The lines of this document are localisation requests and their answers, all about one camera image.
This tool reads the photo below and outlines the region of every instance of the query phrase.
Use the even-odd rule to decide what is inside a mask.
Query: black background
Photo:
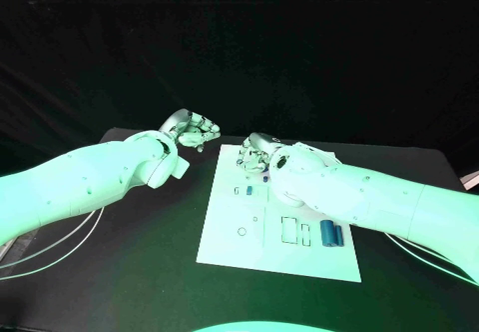
[[[440,149],[466,174],[477,7],[421,2],[2,3],[1,174],[181,107],[225,135]]]

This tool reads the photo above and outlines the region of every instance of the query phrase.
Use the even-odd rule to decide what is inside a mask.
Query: table
[[[102,142],[137,132],[111,129]],[[427,266],[372,230],[352,226],[360,283],[196,263],[219,146],[242,140],[222,136],[200,154],[178,147],[190,162],[183,178],[170,178],[155,190],[132,188],[105,207],[75,253],[44,271],[0,282],[0,323],[54,332],[183,332],[245,320],[343,332],[479,331],[477,288]],[[303,143],[333,151],[343,163],[463,190],[440,151]],[[40,228],[24,254],[53,243],[82,219]],[[86,225],[13,273],[60,257],[92,222]]]

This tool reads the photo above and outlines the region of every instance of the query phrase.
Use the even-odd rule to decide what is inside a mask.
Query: robotic arm
[[[189,167],[176,144],[202,151],[219,127],[180,109],[158,131],[122,142],[82,147],[34,168],[0,178],[0,244],[34,228],[118,201],[138,186],[160,187]]]
[[[264,133],[243,141],[236,166],[249,173],[269,169],[285,204],[305,204],[333,219],[431,248],[479,282],[479,196],[344,165],[321,150],[300,142],[284,145]]]

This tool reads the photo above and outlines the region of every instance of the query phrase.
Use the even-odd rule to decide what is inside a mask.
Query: cable
[[[395,244],[418,259],[421,260],[424,263],[427,263],[429,266],[432,266],[434,268],[437,268],[438,270],[444,271],[445,273],[448,273],[450,275],[453,275],[454,277],[457,277],[458,279],[463,279],[466,282],[471,283],[474,286],[479,286],[477,282],[473,282],[471,280],[468,280],[467,278],[461,277],[460,275],[455,275],[453,272],[447,271],[444,268],[438,267],[437,265],[434,265],[431,262],[425,261],[414,252],[411,252],[406,248],[402,247],[402,245],[399,244],[399,242],[396,242],[396,240],[385,233],[386,237],[389,237],[389,239],[395,242]]]
[[[437,255],[432,251],[427,250],[425,248],[422,248],[421,246],[418,246],[415,243],[412,243],[411,241],[405,240],[402,237],[398,237],[396,235],[393,235],[399,240],[402,240],[405,243],[408,243],[412,247],[416,247],[419,250],[425,251],[428,254],[431,254],[432,256],[435,256],[437,258],[440,258],[442,261],[447,261],[450,264],[455,265],[450,259],[447,259],[445,257],[442,257],[441,255]]]
[[[0,268],[7,268],[8,266],[11,266],[14,264],[18,264],[23,261],[27,261],[30,258],[33,258],[34,256],[37,256],[41,252],[46,252],[56,244],[59,244],[60,242],[63,242],[72,236],[72,234],[76,232],[76,230],[85,225],[85,222],[89,220],[89,218],[92,217],[93,213],[95,213],[95,211],[92,211],[92,213],[89,213],[88,217],[85,218],[85,220],[82,221],[82,223],[77,225],[77,227],[72,230],[72,232],[62,239],[59,239],[51,245],[49,245],[43,250],[40,250],[38,252],[36,252],[30,256],[26,256],[24,258],[21,258],[18,261],[14,261],[13,263],[8,263],[5,265],[0,265]]]
[[[99,215],[98,215],[98,218],[96,218],[96,222],[95,222],[95,225],[92,226],[92,229],[89,230],[89,233],[86,234],[86,236],[85,236],[85,238],[82,239],[82,241],[76,244],[76,247],[53,262],[53,263],[50,263],[50,264],[47,264],[43,268],[38,268],[38,269],[36,269],[36,270],[33,270],[33,271],[30,271],[30,272],[26,272],[26,273],[21,273],[21,274],[18,274],[18,275],[10,275],[10,276],[7,276],[7,277],[2,277],[2,278],[0,278],[0,280],[5,280],[5,279],[11,279],[11,278],[17,278],[17,277],[23,277],[24,275],[30,275],[30,274],[33,274],[33,273],[36,273],[36,272],[40,272],[41,270],[44,270],[46,268],[49,268],[51,265],[54,265],[60,260],[63,260],[67,256],[69,256],[69,254],[76,250],[76,248],[82,245],[82,243],[85,242],[85,240],[88,239],[88,237],[89,237],[89,235],[90,235],[90,233],[92,233],[92,230],[95,229],[95,227],[96,227],[96,224],[98,224],[98,221],[99,221],[99,218],[102,217],[102,210],[99,211]]]

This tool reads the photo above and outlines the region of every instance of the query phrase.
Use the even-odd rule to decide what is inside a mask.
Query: small blue object
[[[321,245],[324,247],[336,247],[337,239],[334,232],[334,224],[330,220],[321,220]]]
[[[336,231],[337,247],[343,247],[344,242],[341,241],[341,227],[339,225],[334,226],[334,231]]]

